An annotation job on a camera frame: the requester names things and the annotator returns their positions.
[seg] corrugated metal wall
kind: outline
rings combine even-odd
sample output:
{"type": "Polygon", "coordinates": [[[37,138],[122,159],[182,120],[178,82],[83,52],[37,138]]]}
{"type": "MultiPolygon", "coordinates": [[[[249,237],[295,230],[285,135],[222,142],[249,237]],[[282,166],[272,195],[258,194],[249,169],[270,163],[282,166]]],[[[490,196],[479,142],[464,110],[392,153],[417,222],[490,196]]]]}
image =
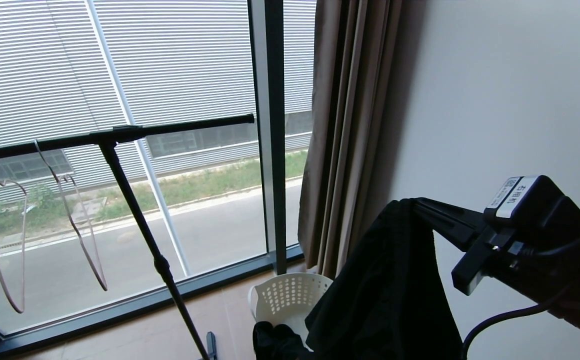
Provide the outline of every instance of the corrugated metal wall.
{"type": "MultiPolygon", "coordinates": [[[[123,89],[140,125],[255,112],[245,0],[95,2],[123,89]]],[[[310,110],[315,2],[284,1],[286,112],[310,110]]],[[[0,146],[123,125],[80,0],[0,1],[0,146]]],[[[288,149],[309,134],[289,136],[288,149]]],[[[144,176],[132,144],[128,177],[144,176]]],[[[111,183],[95,146],[65,150],[82,187],[111,183]]],[[[257,155],[256,143],[153,160],[157,173],[257,155]]]]}

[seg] white pole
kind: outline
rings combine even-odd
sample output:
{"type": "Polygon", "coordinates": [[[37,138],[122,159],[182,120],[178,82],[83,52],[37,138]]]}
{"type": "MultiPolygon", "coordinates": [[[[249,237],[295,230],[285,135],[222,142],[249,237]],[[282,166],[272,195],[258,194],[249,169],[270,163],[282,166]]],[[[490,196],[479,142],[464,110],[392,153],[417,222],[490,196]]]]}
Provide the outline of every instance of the white pole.
{"type": "MultiPolygon", "coordinates": [[[[101,28],[101,23],[99,21],[99,16],[97,15],[97,9],[95,9],[94,7],[94,2],[93,0],[84,0],[84,2],[86,4],[86,9],[88,10],[88,17],[90,23],[96,36],[98,48],[101,51],[101,55],[103,55],[105,68],[107,68],[107,73],[110,76],[110,80],[112,80],[112,86],[114,86],[116,98],[117,100],[119,100],[119,105],[121,105],[121,110],[123,111],[123,117],[125,118],[125,122],[128,123],[128,125],[137,125],[137,122],[135,121],[135,118],[132,115],[130,105],[128,105],[126,93],[124,92],[124,88],[121,85],[121,80],[119,79],[119,74],[117,73],[115,62],[112,60],[112,55],[110,54],[110,49],[108,48],[108,43],[106,42],[106,37],[103,33],[103,29],[101,28]]],[[[139,139],[139,141],[134,142],[134,145],[136,146],[137,152],[139,152],[139,157],[141,158],[143,170],[145,171],[146,174],[148,174],[148,180],[150,181],[152,193],[154,194],[154,197],[157,200],[159,210],[163,214],[166,229],[168,230],[169,237],[174,244],[176,256],[178,257],[178,260],[181,263],[181,267],[183,268],[183,274],[184,276],[189,276],[190,266],[188,265],[188,261],[186,260],[186,256],[183,251],[181,241],[177,236],[177,231],[174,228],[174,223],[172,222],[172,217],[168,210],[168,205],[166,204],[166,200],[164,199],[164,194],[162,194],[162,191],[159,187],[159,182],[157,181],[155,170],[153,169],[150,159],[148,158],[148,152],[146,151],[146,147],[144,146],[144,141],[145,139],[139,139]]]]}

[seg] curtain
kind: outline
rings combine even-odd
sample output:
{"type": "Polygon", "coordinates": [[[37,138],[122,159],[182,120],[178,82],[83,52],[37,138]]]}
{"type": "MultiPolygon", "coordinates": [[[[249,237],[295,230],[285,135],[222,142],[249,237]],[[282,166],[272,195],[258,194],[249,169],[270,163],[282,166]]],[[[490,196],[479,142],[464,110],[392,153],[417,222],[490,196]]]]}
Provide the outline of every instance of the curtain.
{"type": "Polygon", "coordinates": [[[401,0],[318,0],[314,128],[299,200],[306,267],[334,278],[360,228],[382,120],[401,0]]]}

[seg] basket handle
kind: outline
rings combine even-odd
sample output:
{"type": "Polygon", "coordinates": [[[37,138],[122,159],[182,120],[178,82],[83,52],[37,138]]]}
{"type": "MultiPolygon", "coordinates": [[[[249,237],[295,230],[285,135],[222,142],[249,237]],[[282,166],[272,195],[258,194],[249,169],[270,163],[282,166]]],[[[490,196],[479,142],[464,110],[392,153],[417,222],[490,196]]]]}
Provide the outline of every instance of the basket handle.
{"type": "Polygon", "coordinates": [[[254,314],[254,308],[252,307],[252,292],[254,292],[255,287],[256,287],[255,285],[252,285],[252,287],[248,291],[248,307],[250,309],[250,313],[252,314],[252,319],[257,321],[257,317],[254,314]]]}

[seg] robotic arm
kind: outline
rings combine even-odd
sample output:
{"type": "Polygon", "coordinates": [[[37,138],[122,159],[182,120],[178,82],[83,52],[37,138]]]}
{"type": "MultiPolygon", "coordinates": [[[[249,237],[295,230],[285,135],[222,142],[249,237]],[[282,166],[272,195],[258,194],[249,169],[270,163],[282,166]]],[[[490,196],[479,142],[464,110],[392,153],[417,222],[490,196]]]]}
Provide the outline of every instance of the robotic arm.
{"type": "Polygon", "coordinates": [[[580,329],[580,209],[549,177],[508,178],[484,212],[429,198],[415,212],[465,253],[452,270],[456,289],[469,296],[490,276],[537,302],[531,313],[548,310],[580,329]]]}

